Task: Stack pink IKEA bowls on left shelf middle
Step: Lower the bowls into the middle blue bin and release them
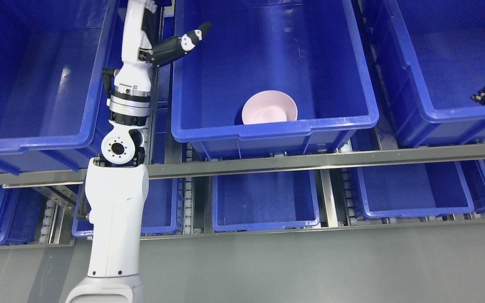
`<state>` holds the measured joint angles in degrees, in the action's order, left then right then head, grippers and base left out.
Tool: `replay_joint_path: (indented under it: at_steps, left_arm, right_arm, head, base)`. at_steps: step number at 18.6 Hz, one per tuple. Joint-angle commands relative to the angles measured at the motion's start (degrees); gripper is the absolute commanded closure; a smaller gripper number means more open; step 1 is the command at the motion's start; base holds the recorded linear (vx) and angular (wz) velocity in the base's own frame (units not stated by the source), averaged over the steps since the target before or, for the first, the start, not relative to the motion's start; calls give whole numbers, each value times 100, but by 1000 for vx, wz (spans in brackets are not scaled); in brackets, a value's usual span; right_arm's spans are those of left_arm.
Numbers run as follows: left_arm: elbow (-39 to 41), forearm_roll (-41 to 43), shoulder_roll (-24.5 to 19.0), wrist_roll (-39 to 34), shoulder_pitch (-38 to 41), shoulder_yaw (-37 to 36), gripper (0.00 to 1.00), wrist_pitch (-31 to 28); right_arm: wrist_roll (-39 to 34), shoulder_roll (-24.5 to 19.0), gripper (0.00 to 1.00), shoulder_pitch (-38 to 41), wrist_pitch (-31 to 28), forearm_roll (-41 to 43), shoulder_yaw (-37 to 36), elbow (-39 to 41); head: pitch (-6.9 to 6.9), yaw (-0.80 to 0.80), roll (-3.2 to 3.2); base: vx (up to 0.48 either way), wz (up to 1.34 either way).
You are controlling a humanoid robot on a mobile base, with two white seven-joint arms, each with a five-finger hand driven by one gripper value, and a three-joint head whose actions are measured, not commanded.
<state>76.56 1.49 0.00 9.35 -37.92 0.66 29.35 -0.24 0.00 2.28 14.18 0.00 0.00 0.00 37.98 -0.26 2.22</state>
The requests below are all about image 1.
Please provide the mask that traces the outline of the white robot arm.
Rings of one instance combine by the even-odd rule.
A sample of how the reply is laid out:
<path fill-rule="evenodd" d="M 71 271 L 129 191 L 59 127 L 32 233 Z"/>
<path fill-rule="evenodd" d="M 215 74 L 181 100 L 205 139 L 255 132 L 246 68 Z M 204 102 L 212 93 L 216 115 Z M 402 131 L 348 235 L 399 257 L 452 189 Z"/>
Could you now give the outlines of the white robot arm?
<path fill-rule="evenodd" d="M 85 194 L 93 225 L 87 276 L 71 290 L 68 303 L 144 301 L 139 275 L 142 213 L 149 181 L 144 164 L 146 123 L 150 113 L 150 64 L 124 63 L 112 71 L 109 122 L 113 129 L 101 154 L 87 167 Z"/>

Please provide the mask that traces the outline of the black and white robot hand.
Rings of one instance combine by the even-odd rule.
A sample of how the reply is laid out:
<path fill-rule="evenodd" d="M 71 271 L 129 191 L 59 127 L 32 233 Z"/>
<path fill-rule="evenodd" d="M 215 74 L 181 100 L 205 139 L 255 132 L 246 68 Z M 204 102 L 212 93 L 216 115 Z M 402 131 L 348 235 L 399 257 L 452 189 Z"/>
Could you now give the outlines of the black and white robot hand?
<path fill-rule="evenodd" d="M 192 52 L 212 28 L 205 22 L 182 36 L 158 42 L 156 9 L 153 0 L 129 0 L 123 28 L 123 67 L 171 64 Z"/>

